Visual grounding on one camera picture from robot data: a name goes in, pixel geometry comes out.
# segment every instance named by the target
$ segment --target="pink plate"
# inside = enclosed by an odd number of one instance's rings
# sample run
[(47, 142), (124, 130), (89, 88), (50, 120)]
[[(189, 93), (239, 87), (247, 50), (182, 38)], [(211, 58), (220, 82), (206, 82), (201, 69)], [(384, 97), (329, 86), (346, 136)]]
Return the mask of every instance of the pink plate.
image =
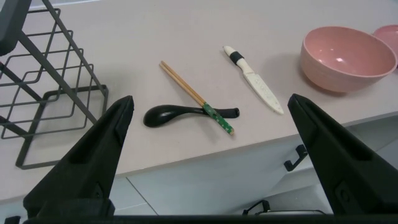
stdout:
[(384, 41), (398, 56), (398, 25), (380, 27), (373, 35)]

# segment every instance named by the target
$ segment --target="black ladle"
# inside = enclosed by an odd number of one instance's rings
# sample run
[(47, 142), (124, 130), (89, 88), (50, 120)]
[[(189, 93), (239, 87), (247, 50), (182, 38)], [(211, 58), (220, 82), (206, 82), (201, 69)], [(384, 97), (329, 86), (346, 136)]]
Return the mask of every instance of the black ladle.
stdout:
[[(215, 109), (223, 118), (237, 118), (239, 109)], [(187, 106), (160, 105), (151, 108), (144, 116), (144, 125), (154, 128), (169, 122), (171, 119), (186, 113), (208, 114), (203, 108), (192, 108)]]

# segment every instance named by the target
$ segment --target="wooden chopsticks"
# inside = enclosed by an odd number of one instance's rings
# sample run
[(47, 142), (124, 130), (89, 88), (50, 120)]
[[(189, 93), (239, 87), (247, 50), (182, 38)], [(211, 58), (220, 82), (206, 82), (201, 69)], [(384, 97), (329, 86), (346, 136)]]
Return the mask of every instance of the wooden chopsticks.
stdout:
[(161, 61), (160, 67), (181, 87), (183, 88), (217, 123), (230, 135), (234, 134), (234, 129), (219, 115), (188, 83), (186, 83), (172, 68), (164, 61)]

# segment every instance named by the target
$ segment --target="dish rack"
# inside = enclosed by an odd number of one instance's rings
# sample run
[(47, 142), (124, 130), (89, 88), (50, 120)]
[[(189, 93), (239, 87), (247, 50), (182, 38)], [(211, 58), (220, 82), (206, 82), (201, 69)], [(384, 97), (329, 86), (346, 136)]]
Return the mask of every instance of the dish rack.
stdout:
[[(3, 26), (0, 26), (0, 56), (7, 55), (9, 53), (12, 54), (12, 51), (15, 49), (17, 43), (20, 43), (28, 53), (26, 54), (16, 54), (11, 55), (7, 58), (5, 63), (0, 62), (0, 88), (5, 86), (17, 86), (17, 90), (15, 95), (13, 96), (11, 103), (6, 103), (0, 105), (0, 108), (9, 108), (9, 112), (6, 117), (0, 116), (0, 125), (3, 126), (3, 131), (1, 133), (1, 139), (10, 139), (10, 138), (24, 138), (24, 142), (22, 144), (21, 150), (19, 151), (19, 155), (17, 157), (15, 165), (21, 169), (34, 169), (38, 167), (52, 166), (55, 165), (58, 161), (48, 161), (41, 162), (36, 164), (24, 164), (26, 155), (29, 151), (29, 148), (34, 140), (35, 136), (40, 134), (49, 134), (49, 133), (58, 133), (63, 131), (74, 131), (79, 129), (84, 129), (87, 124), (87, 120), (90, 120), (92, 123), (95, 123), (97, 119), (93, 116), (91, 111), (89, 110), (90, 104), (90, 93), (91, 91), (100, 91), (101, 97), (104, 98), (102, 105), (102, 114), (106, 111), (106, 104), (108, 100), (108, 89), (106, 85), (102, 85), (100, 81), (97, 79), (94, 74), (94, 66), (93, 64), (89, 64), (84, 58), (83, 49), (78, 48), (75, 41), (73, 40), (73, 31), (68, 30), (63, 22), (60, 19), (60, 9), (55, 9), (49, 2), (49, 0), (42, 0), (45, 9), (38, 10), (29, 10), (30, 1), (28, 0), (7, 0), (3, 9), (0, 12), (0, 23)], [(22, 27), (25, 23), (25, 19), (29, 14), (40, 14), (40, 13), (49, 13), (51, 18), (54, 20), (52, 30), (49, 32), (39, 32), (34, 34), (25, 34), (22, 30)], [(63, 50), (54, 50), (50, 51), (51, 44), (53, 42), (53, 38), (55, 35), (64, 35), (68, 42), (67, 49)], [(46, 36), (49, 37), (49, 41), (47, 42), (47, 47), (44, 52), (41, 52), (38, 47), (31, 41), (31, 38), (38, 36)], [(68, 58), (70, 56), (70, 52), (75, 52), (80, 60), (80, 64), (76, 64), (73, 66), (68, 65)], [(48, 60), (49, 55), (63, 53), (66, 54), (65, 60), (63, 62), (62, 67), (55, 68)], [(21, 57), (33, 57), (37, 62), (40, 63), (40, 69), (26, 71), (25, 74), (16, 74), (9, 67), (7, 67), (11, 61), (18, 60)], [(78, 72), (76, 74), (76, 87), (71, 88), (70, 85), (65, 81), (65, 72), (70, 69), (77, 69)], [(79, 80), (81, 76), (82, 69), (87, 69), (90, 74), (90, 84), (88, 86), (78, 86)], [(46, 72), (48, 73), (54, 81), (57, 82), (58, 89), (51, 90), (44, 93), (43, 96), (38, 95), (31, 87), (31, 84), (40, 82), (40, 78), (42, 78), (42, 74)], [(37, 78), (35, 80), (27, 80), (26, 77), (30, 73), (36, 73)], [(7, 76), (11, 82), (3, 83), (1, 78), (3, 76)], [(17, 103), (16, 99), (18, 94), (24, 91), (28, 95), (30, 95), (34, 100), (28, 102)], [(77, 96), (79, 92), (88, 92), (88, 98), (86, 105), (82, 102), (82, 100)], [(46, 105), (50, 102), (57, 101), (60, 98), (60, 95), (67, 95), (73, 102), (72, 111), (69, 115), (65, 116), (53, 116), (48, 118), (43, 118), (43, 112)], [(34, 115), (33, 119), (22, 119), (19, 121), (11, 121), (12, 112), (18, 106), (24, 105), (37, 105), (37, 111)], [(84, 123), (75, 128), (60, 128), (57, 130), (51, 131), (37, 131), (37, 127), (41, 121), (51, 120), (51, 119), (62, 119), (62, 118), (70, 118), (75, 113), (75, 106), (77, 106), (81, 112), (85, 115)], [(31, 123), (29, 130), (26, 131), (20, 127), (23, 123)], [(6, 130), (9, 130), (15, 133), (15, 136), (5, 136)]]

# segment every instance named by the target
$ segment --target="knife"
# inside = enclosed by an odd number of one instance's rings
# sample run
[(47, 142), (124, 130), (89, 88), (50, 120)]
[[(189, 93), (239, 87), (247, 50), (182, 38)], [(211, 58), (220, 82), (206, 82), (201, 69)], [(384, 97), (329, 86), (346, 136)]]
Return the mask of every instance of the knife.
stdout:
[(251, 67), (245, 61), (244, 57), (230, 46), (224, 46), (223, 48), (232, 62), (241, 68), (246, 81), (248, 81), (250, 86), (262, 98), (262, 100), (264, 100), (266, 105), (276, 113), (283, 114), (284, 111), (280, 106), (278, 99), (271, 92), (262, 78), (258, 74), (254, 73), (253, 69), (251, 69)]

